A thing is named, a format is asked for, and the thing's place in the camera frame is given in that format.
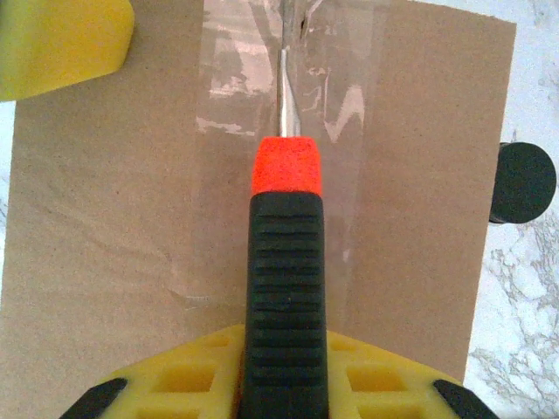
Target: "white marble countertop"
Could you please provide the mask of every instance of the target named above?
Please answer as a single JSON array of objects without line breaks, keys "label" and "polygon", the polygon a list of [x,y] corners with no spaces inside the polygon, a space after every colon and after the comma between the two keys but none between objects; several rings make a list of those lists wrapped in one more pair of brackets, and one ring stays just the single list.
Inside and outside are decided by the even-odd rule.
[{"label": "white marble countertop", "polygon": [[[559,165],[559,0],[429,0],[518,24],[502,141]],[[14,104],[0,104],[0,266]],[[559,197],[532,223],[490,226],[465,385],[501,418],[559,417]]]}]

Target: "clear packing tape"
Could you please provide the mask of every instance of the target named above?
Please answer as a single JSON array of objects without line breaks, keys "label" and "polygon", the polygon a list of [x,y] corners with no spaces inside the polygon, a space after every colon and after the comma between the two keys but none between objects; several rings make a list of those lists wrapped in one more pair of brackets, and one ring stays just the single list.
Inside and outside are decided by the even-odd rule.
[{"label": "clear packing tape", "polygon": [[[379,2],[295,2],[290,77],[302,134],[321,150],[328,324],[342,328],[350,230],[359,183],[365,92],[374,84]],[[206,0],[197,86],[193,292],[231,305],[244,321],[248,203],[254,156],[276,135],[280,1]],[[217,290],[218,295],[208,291]]]}]

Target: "black rubber grip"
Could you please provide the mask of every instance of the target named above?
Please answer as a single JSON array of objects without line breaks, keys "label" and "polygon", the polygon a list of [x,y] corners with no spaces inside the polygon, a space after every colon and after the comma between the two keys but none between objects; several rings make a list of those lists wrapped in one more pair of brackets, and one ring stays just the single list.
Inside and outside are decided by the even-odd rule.
[{"label": "black rubber grip", "polygon": [[328,418],[322,200],[251,201],[241,419]]}]

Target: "cardboard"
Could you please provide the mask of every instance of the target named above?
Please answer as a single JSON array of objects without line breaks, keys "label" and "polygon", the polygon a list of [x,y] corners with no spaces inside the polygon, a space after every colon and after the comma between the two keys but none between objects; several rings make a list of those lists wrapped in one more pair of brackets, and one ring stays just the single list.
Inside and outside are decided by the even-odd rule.
[{"label": "cardboard", "polygon": [[[253,150],[239,159],[226,142],[200,141],[203,2],[133,6],[120,72],[17,104],[0,417],[58,417],[116,368],[244,317],[243,228],[216,223],[224,230],[208,229],[216,247],[205,249],[216,256],[200,258],[198,223],[246,223],[248,202],[225,185],[244,168],[234,183],[248,188]],[[421,3],[376,7],[362,139],[340,156],[355,167],[351,208],[328,203],[346,148],[321,146],[326,211],[339,210],[327,215],[328,246],[347,256],[328,262],[347,279],[337,299],[328,284],[328,319],[461,379],[514,25]],[[219,153],[207,167],[208,149]],[[202,202],[212,183],[220,193]]]}]

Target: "knife handle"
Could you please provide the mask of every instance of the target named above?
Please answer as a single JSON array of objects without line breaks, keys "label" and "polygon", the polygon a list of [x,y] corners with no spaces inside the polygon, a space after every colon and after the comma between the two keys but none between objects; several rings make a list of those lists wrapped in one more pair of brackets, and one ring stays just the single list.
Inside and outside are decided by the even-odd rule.
[{"label": "knife handle", "polygon": [[328,418],[324,217],[312,139],[264,139],[253,171],[241,419]]}]

